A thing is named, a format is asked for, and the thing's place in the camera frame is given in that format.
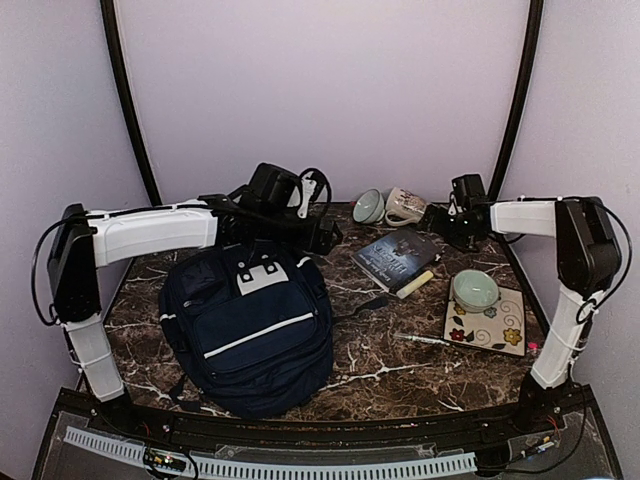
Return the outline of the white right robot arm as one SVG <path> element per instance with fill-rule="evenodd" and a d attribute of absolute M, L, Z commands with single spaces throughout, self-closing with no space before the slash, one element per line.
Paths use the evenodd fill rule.
<path fill-rule="evenodd" d="M 471 202 L 468 209 L 429 205 L 419 227 L 440 235 L 461 251 L 471 251 L 489 235 L 550 237 L 556 245 L 560 281 L 558 304 L 547 339 L 528 377 L 541 391 L 569 380 L 586 347 L 590 324 L 629 272 L 633 248 L 623 257 L 611 225 L 619 218 L 597 197 L 522 198 Z"/>

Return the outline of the navy blue student backpack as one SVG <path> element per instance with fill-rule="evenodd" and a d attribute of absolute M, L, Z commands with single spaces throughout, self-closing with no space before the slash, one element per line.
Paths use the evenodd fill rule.
<path fill-rule="evenodd" d="M 159 314 L 183 377 L 237 417 L 282 415 L 332 374 L 338 319 L 324 277 L 287 245 L 212 247 L 177 263 Z"/>

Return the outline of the dark blue paperback book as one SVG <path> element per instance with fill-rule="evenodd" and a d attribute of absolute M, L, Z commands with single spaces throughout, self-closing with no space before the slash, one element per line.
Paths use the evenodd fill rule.
<path fill-rule="evenodd" d="M 384 291 L 396 294 L 441 258 L 426 235 L 400 228 L 351 255 L 353 262 Z"/>

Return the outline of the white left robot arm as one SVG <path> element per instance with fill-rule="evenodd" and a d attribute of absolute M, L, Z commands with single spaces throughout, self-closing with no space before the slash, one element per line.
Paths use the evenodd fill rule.
<path fill-rule="evenodd" d="M 86 210 L 68 206 L 49 226 L 53 239 L 47 260 L 51 303 L 40 321 L 60 326 L 68 337 L 76 366 L 94 397 L 105 403 L 103 421 L 120 436 L 141 427 L 140 412 L 120 398 L 127 393 L 104 328 L 99 269 L 140 256 L 181 249 L 205 249 L 254 239 L 274 240 L 318 255 L 328 254 L 342 240 L 337 223 L 327 215 L 330 205 L 312 206 L 311 194 L 299 192 L 296 203 L 284 200 L 270 211 L 247 205 L 248 187 L 230 195 L 131 210 Z"/>

